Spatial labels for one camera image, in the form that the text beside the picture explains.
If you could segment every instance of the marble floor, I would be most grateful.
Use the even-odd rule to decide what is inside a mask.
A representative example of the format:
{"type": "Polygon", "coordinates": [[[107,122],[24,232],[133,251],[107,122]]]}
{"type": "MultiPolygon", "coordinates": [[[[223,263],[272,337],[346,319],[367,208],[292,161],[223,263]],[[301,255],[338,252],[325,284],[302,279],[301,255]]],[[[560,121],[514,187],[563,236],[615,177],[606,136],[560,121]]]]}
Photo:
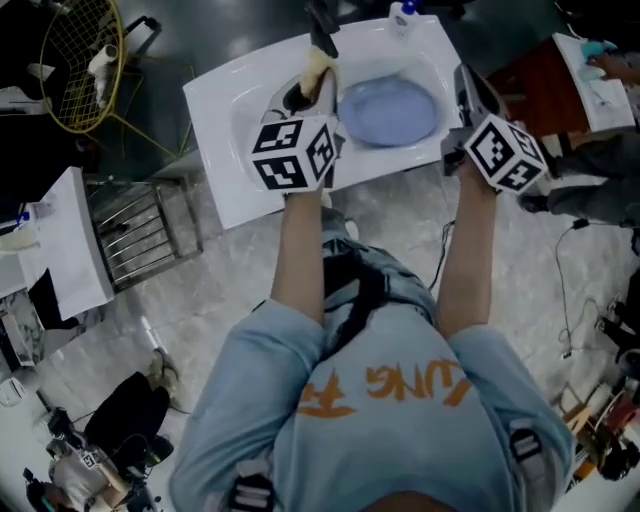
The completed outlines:
{"type": "MultiPolygon", "coordinates": [[[[38,366],[44,395],[66,407],[72,419],[94,410],[132,372],[144,371],[156,346],[170,354],[180,372],[181,409],[192,410],[226,333],[269,293],[281,214],[223,233],[198,153],[171,172],[190,176],[204,252],[117,295],[105,308],[104,322],[38,366]]],[[[332,194],[334,207],[358,223],[363,242],[387,249],[426,283],[433,278],[441,229],[453,219],[457,197],[457,179],[443,177],[436,165],[332,194]]],[[[571,325],[583,316],[573,342],[588,350],[560,360],[564,317],[554,248],[570,224],[567,217],[524,213],[507,194],[499,198],[491,323],[505,332],[550,399],[566,382],[586,396],[602,375],[614,346],[596,335],[597,313],[584,307],[585,299],[606,307],[614,294],[626,292],[637,266],[628,231],[594,226],[565,237],[559,256],[571,325]]],[[[186,420],[170,411],[162,433],[178,444],[186,420]]],[[[163,497],[159,510],[171,509],[165,485],[174,457],[150,478],[152,492],[163,497]]]]}

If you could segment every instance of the faucet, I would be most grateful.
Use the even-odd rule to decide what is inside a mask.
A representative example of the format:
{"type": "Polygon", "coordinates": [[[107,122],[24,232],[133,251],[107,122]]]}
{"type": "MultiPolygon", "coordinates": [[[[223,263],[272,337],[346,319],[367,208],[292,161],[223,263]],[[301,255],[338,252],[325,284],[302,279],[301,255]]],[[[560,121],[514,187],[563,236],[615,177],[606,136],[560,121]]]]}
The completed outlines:
{"type": "Polygon", "coordinates": [[[325,0],[307,0],[304,5],[311,21],[311,44],[320,48],[332,59],[338,58],[338,49],[331,34],[340,30],[338,21],[329,13],[325,0]]]}

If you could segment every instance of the hand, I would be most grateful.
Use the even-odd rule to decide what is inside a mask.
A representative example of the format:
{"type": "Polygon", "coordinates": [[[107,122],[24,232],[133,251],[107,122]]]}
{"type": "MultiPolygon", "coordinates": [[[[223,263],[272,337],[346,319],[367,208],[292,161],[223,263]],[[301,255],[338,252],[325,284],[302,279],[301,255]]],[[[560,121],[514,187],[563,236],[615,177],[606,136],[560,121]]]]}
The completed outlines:
{"type": "Polygon", "coordinates": [[[587,64],[602,69],[605,72],[605,80],[619,79],[624,83],[633,83],[632,69],[620,58],[610,55],[598,55],[591,57],[587,64]]]}

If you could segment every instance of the electric cable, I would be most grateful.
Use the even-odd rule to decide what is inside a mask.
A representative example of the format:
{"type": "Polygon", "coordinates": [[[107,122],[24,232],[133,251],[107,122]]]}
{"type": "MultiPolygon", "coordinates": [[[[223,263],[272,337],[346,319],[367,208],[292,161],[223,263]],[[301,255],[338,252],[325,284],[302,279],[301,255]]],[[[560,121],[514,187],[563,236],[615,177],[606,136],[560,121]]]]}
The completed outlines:
{"type": "Polygon", "coordinates": [[[433,287],[436,285],[436,282],[438,281],[438,277],[440,276],[440,270],[442,269],[444,258],[447,255],[447,242],[449,241],[449,233],[451,232],[451,229],[453,228],[453,226],[455,226],[455,224],[456,224],[456,221],[452,220],[451,222],[447,222],[442,227],[442,236],[440,238],[440,241],[442,243],[442,247],[440,248],[440,259],[438,260],[436,275],[434,276],[433,281],[431,281],[431,284],[429,285],[429,291],[433,290],[433,287]]]}
{"type": "Polygon", "coordinates": [[[560,238],[558,238],[558,241],[556,242],[556,247],[554,250],[554,254],[555,254],[555,259],[556,259],[556,264],[558,266],[558,274],[560,275],[560,287],[562,289],[562,309],[563,309],[563,314],[564,314],[564,324],[565,327],[558,333],[558,341],[560,343],[565,343],[567,344],[568,348],[565,352],[563,352],[562,354],[562,359],[568,359],[569,357],[571,357],[571,355],[573,354],[573,352],[582,352],[582,351],[602,351],[602,352],[607,352],[609,354],[614,354],[614,352],[610,352],[608,350],[605,349],[599,349],[599,348],[591,348],[591,347],[581,347],[581,348],[574,348],[573,347],[573,333],[576,331],[576,329],[578,327],[580,327],[580,325],[582,324],[583,320],[584,320],[584,314],[585,314],[585,310],[587,307],[587,304],[589,304],[589,302],[592,302],[595,306],[596,309],[598,310],[598,316],[600,316],[600,307],[598,306],[598,303],[595,301],[595,299],[593,299],[592,297],[588,297],[587,300],[585,300],[583,306],[582,306],[582,312],[580,313],[580,317],[578,319],[578,322],[576,323],[576,325],[573,327],[573,329],[571,329],[569,327],[569,315],[567,312],[567,294],[566,294],[566,288],[565,288],[565,282],[564,282],[564,275],[562,274],[562,266],[560,265],[560,255],[558,253],[558,249],[560,248],[560,243],[562,242],[562,240],[564,240],[564,237],[572,230],[578,231],[580,229],[586,228],[587,226],[614,226],[614,227],[625,227],[625,228],[632,228],[632,229],[636,229],[638,226],[637,225],[633,225],[633,226],[627,226],[627,225],[619,225],[619,224],[611,224],[611,223],[607,223],[607,222],[590,222],[587,219],[578,219],[576,221],[573,222],[573,224],[568,227],[561,235],[560,238]]]}

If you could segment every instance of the black cloth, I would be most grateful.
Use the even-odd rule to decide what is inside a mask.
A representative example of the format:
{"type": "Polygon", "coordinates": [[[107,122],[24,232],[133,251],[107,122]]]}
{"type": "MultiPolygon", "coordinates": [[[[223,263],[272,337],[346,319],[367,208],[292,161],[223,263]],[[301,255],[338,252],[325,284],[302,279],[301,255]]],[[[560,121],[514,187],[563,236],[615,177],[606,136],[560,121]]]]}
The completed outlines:
{"type": "Polygon", "coordinates": [[[98,407],[84,434],[100,447],[120,474],[143,461],[162,426],[171,399],[163,387],[151,390],[140,372],[122,382],[98,407]]]}

